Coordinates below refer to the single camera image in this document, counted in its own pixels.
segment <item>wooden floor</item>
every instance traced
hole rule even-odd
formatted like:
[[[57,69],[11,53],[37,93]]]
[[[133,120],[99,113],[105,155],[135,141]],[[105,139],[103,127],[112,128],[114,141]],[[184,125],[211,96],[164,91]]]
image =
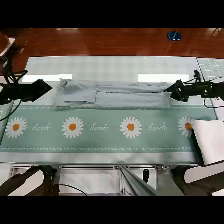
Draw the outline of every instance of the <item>wooden floor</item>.
[[[169,31],[182,40],[170,41]],[[16,28],[3,29],[23,51],[14,70],[24,69],[31,56],[142,55],[224,58],[222,28]]]

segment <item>blue round object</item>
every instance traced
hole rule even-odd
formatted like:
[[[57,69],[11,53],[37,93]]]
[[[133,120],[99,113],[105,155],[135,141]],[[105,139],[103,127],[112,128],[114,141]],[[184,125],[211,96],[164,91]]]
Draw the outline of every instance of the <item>blue round object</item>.
[[[172,41],[178,41],[181,40],[181,34],[175,31],[169,32],[167,34],[167,37]]]

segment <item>daisy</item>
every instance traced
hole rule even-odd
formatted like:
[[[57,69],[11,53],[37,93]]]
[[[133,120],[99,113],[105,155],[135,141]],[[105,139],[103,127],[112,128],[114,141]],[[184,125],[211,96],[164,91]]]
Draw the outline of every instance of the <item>daisy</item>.
[[[69,117],[68,119],[66,119],[65,122],[63,122],[63,135],[65,135],[66,138],[75,138],[76,136],[82,134],[83,127],[83,121],[80,120],[78,117]]]
[[[186,116],[182,117],[178,121],[178,130],[182,131],[182,135],[184,135],[185,137],[190,137],[193,123],[194,123],[193,118],[189,118]]]
[[[126,117],[126,119],[123,119],[120,127],[120,131],[123,132],[123,135],[130,139],[139,136],[141,134],[140,131],[142,130],[140,121],[134,117]]]
[[[26,120],[22,117],[15,117],[8,122],[5,131],[8,138],[17,138],[23,134],[23,131],[25,131],[26,128]]]

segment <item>light blue fabric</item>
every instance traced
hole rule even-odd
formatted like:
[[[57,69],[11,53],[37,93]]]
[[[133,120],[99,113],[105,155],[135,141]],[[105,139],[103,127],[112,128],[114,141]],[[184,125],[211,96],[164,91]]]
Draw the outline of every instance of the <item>light blue fabric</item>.
[[[61,80],[56,106],[167,107],[167,83],[128,83]]]

